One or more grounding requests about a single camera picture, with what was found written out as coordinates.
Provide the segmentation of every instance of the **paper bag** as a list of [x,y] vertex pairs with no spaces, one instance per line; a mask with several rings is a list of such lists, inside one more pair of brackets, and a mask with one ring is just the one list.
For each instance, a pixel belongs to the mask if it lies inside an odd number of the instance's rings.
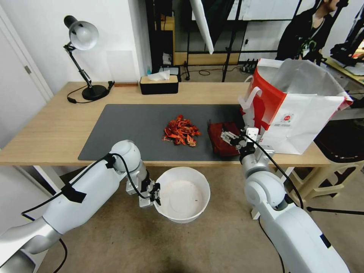
[[309,61],[260,59],[245,98],[244,122],[276,153],[302,154],[331,116],[352,100],[324,69]]

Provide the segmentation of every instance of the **logo on bag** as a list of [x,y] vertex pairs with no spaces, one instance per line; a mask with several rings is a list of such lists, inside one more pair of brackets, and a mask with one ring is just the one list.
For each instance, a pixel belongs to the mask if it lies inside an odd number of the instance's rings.
[[283,127],[290,127],[291,126],[291,122],[293,119],[293,114],[292,113],[287,113],[284,114],[280,120],[280,122],[274,124],[274,126],[283,126]]

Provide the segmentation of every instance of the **desk lamp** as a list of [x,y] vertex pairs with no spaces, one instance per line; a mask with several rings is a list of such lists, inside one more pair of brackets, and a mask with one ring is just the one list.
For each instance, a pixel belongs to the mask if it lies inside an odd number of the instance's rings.
[[86,100],[98,100],[105,97],[108,94],[107,88],[102,85],[92,85],[90,77],[85,70],[81,69],[72,55],[72,51],[75,49],[89,50],[96,45],[99,38],[97,28],[88,22],[78,21],[70,15],[64,18],[64,24],[69,29],[70,39],[70,42],[64,46],[64,49],[68,52],[82,78],[87,83],[87,88],[82,91],[82,97]]

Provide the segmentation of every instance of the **lanyard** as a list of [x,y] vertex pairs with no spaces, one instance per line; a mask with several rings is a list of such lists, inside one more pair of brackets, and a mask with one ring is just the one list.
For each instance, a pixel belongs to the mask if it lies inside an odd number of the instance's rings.
[[317,28],[317,30],[312,34],[312,36],[310,37],[310,40],[312,40],[312,38],[318,33],[318,31],[320,30],[320,28],[322,27],[322,25],[323,25],[324,22],[325,22],[325,18],[322,20],[322,23]]

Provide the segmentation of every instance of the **door hinge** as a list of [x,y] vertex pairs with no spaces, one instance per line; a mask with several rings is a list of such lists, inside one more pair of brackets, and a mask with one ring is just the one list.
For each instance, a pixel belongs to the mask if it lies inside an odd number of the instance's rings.
[[30,68],[29,68],[28,66],[24,66],[24,68],[25,68],[25,71],[26,71],[28,74],[31,74],[31,70],[30,70]]

